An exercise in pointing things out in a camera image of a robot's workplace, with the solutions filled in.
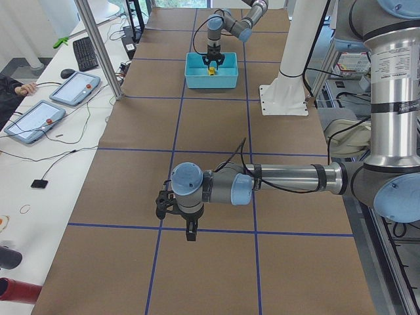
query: red cylinder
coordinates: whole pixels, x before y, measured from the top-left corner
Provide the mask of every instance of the red cylinder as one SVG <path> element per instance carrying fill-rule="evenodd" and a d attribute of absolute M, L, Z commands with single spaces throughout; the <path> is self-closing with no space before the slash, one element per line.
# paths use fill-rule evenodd
<path fill-rule="evenodd" d="M 0 301 L 35 304 L 42 285 L 0 278 Z"/>

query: dark mug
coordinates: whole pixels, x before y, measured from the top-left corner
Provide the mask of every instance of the dark mug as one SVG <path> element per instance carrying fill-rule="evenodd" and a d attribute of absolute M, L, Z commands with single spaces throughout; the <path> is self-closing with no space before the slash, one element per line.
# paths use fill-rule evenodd
<path fill-rule="evenodd" d="M 0 278 L 0 301 L 35 304 L 41 289 L 41 285 Z"/>
<path fill-rule="evenodd" d="M 22 254 L 0 246 L 0 268 L 13 269 L 16 268 L 22 261 Z"/>

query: white table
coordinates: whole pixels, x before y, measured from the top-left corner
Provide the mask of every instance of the white table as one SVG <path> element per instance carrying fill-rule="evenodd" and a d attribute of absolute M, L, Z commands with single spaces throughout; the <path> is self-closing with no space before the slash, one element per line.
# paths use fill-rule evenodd
<path fill-rule="evenodd" d="M 99 27 L 115 70 L 119 68 L 121 62 L 128 61 L 128 57 L 120 40 L 111 41 L 106 38 L 108 34 L 119 30 L 120 25 L 117 23 L 126 22 L 124 19 L 118 18 Z M 82 29 L 84 29 L 84 25 L 81 22 L 74 32 Z M 64 68 L 77 69 L 72 41 L 85 36 L 87 36 L 86 33 L 81 34 L 72 38 L 68 46 L 62 45 L 37 83 L 63 82 L 64 80 L 60 77 L 61 70 Z M 107 84 L 102 69 L 97 68 L 89 73 L 101 77 L 101 86 Z M 49 100 L 49 95 L 56 87 L 56 85 L 41 85 L 34 95 L 24 99 L 17 111 L 25 112 L 40 100 Z M 112 97 L 111 88 L 106 87 L 89 102 L 91 118 L 87 130 L 78 144 L 63 144 L 43 137 L 35 144 L 27 146 L 11 138 L 0 138 L 0 150 L 18 156 L 40 159 L 62 152 L 96 146 L 104 132 L 106 118 L 112 111 L 110 104 Z M 67 113 L 74 110 L 67 106 L 61 107 Z M 76 141 L 82 133 L 87 117 L 88 111 L 86 105 L 83 105 L 82 108 L 54 127 L 48 136 L 56 138 L 57 135 L 62 135 L 57 139 L 66 142 Z M 0 245 L 15 249 L 23 256 L 22 262 L 15 269 L 0 270 L 0 278 L 13 278 L 39 285 L 44 283 L 95 152 L 96 150 L 76 152 L 59 161 L 47 174 L 45 179 L 49 183 L 44 190 L 31 188 L 31 183 L 34 179 L 40 179 L 59 157 L 35 163 L 0 154 L 0 215 L 10 217 L 9 225 L 0 233 Z M 0 302 L 1 315 L 30 314 L 32 308 L 33 305 L 30 304 Z"/>

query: black keyboard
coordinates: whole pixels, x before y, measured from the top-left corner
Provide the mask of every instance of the black keyboard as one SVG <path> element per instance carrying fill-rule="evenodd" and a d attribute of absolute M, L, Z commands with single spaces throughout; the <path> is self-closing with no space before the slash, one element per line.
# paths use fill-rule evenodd
<path fill-rule="evenodd" d="M 75 40 L 73 42 L 73 50 L 79 71 L 87 71 L 98 66 L 95 50 L 89 37 Z"/>

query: black cylinder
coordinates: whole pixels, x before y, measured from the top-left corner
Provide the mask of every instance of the black cylinder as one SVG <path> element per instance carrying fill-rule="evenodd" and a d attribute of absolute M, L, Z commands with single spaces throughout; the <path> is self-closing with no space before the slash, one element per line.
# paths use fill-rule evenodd
<path fill-rule="evenodd" d="M 21 261 L 21 253 L 4 246 L 0 246 L 0 268 L 13 269 L 19 266 Z"/>

